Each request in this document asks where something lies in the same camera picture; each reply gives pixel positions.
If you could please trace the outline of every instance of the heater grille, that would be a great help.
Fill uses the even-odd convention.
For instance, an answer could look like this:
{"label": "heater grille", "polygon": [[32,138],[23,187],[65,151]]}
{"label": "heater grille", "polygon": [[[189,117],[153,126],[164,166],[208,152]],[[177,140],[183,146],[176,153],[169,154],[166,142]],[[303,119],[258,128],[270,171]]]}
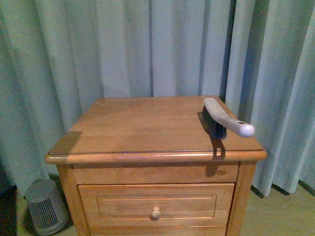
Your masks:
{"label": "heater grille", "polygon": [[29,208],[36,227],[45,229],[58,223],[58,219],[50,199],[46,199],[38,203],[31,203]]}

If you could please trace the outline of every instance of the nightstand leg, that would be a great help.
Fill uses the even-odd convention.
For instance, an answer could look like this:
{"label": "nightstand leg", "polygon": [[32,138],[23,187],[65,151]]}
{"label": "nightstand leg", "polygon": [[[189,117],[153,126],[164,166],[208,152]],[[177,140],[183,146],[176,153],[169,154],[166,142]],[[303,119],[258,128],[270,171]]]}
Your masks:
{"label": "nightstand leg", "polygon": [[90,233],[85,220],[85,214],[73,175],[72,166],[62,165],[57,166],[57,169],[77,234],[78,236],[89,236]]}
{"label": "nightstand leg", "polygon": [[226,236],[240,235],[256,163],[256,161],[241,161],[239,164]]}

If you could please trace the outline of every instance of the light blue curtain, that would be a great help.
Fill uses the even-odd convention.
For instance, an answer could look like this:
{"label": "light blue curtain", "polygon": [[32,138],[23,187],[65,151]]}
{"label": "light blue curtain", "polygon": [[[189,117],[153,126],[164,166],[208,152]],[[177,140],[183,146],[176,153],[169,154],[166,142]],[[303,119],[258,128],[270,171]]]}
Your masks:
{"label": "light blue curtain", "polygon": [[23,194],[99,97],[219,95],[269,155],[253,185],[315,188],[315,1],[2,0],[0,155]]}

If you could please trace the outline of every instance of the wooden surface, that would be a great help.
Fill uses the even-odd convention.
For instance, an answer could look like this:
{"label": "wooden surface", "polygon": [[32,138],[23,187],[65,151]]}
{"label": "wooden surface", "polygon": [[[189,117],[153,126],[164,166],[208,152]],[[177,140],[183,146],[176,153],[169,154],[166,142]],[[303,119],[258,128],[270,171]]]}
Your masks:
{"label": "wooden surface", "polygon": [[[79,186],[90,227],[226,227],[233,190],[233,183]],[[158,220],[150,218],[154,207]]]}
{"label": "wooden surface", "polygon": [[77,184],[231,183],[236,181],[238,163],[124,168],[94,165],[73,172]]}
{"label": "wooden surface", "polygon": [[89,229],[91,236],[225,236],[226,227],[91,227]]}
{"label": "wooden surface", "polygon": [[240,162],[226,236],[239,236],[255,173],[256,161]]}
{"label": "wooden surface", "polygon": [[89,229],[79,191],[75,183],[73,170],[70,165],[57,166],[57,169],[77,234],[78,236],[88,236]]}
{"label": "wooden surface", "polygon": [[255,138],[241,138],[228,131],[225,140],[211,139],[201,115],[204,98],[99,99],[49,151],[46,162],[185,161],[191,160],[192,155],[195,161],[265,157]]}

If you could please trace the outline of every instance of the white brush handle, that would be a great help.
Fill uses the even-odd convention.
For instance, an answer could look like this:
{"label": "white brush handle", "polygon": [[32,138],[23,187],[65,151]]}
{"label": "white brush handle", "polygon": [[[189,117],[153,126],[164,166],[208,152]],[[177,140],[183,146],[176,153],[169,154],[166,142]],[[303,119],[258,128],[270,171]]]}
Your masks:
{"label": "white brush handle", "polygon": [[225,128],[232,130],[241,137],[249,138],[255,133],[255,128],[251,124],[247,124],[237,119],[229,117],[220,104],[214,98],[206,98],[203,100],[205,107],[211,118]]}

